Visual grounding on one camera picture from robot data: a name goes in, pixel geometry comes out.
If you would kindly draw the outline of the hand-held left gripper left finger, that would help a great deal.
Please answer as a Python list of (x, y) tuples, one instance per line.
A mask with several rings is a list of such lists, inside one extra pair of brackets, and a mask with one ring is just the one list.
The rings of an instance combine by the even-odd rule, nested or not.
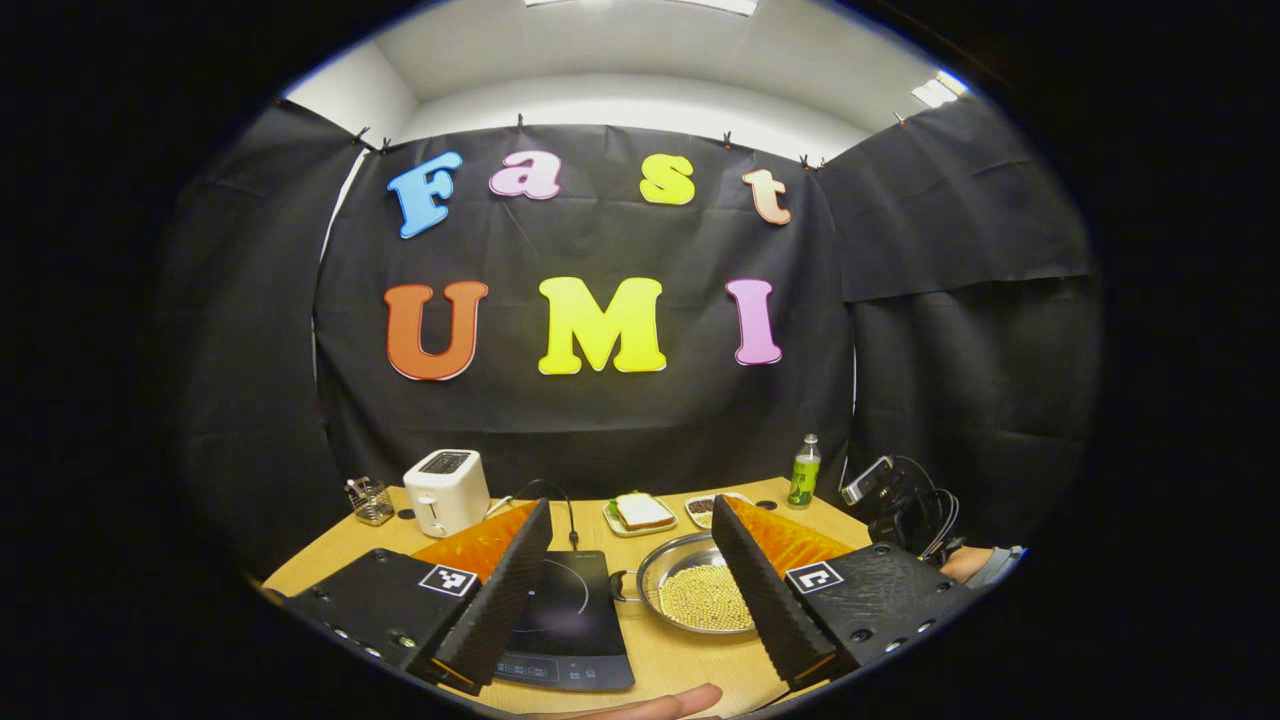
[(479, 696), (493, 683), (552, 539), (550, 505), (512, 510), (515, 530), (489, 573), (425, 562), (411, 521), (346, 518), (275, 570), (270, 600), (306, 626), (412, 682)]

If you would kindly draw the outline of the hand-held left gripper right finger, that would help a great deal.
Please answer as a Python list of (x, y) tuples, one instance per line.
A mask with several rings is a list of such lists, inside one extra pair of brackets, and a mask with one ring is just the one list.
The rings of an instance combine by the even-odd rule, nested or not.
[(714, 500), (712, 536), (792, 691), (902, 653), (979, 598), (896, 544), (851, 550), (726, 495)]

